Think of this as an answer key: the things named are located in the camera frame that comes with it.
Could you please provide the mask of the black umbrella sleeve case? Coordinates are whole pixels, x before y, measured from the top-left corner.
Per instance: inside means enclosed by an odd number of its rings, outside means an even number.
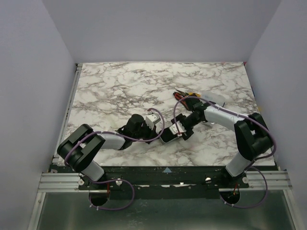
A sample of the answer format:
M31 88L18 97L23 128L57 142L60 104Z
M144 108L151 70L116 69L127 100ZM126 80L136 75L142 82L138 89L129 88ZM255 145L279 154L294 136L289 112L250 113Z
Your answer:
M159 139L164 143L169 143L171 141L174 141L176 139L179 139L183 136L183 134L185 133L185 131L181 132L180 134L175 133L173 134L172 130L168 127L166 129L164 129L163 131L160 131L162 134L159 137Z

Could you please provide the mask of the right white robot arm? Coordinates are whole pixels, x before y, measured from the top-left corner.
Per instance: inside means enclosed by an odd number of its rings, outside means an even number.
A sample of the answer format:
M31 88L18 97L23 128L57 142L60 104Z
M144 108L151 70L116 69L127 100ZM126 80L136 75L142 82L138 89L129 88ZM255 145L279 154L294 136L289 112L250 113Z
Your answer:
M219 124L234 131L238 153L222 170L221 177L225 181L240 176L255 161L275 153L276 141L259 113L237 114L210 101L202 103L199 97L185 99L191 104L192 113L174 116L172 126L163 131L161 139L165 143L176 138L187 140L193 134L193 127L201 122Z

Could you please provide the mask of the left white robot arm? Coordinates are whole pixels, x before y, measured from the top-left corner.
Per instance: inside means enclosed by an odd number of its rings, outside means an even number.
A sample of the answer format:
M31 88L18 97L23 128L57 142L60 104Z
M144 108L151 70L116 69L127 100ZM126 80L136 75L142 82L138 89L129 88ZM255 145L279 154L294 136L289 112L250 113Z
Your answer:
M145 117L133 114L126 125L110 133L95 132L88 124L83 124L58 146L57 154L75 172L99 181L105 174L94 161L100 150L125 150L139 140L149 144L157 137L155 125L159 122L160 117L154 113Z

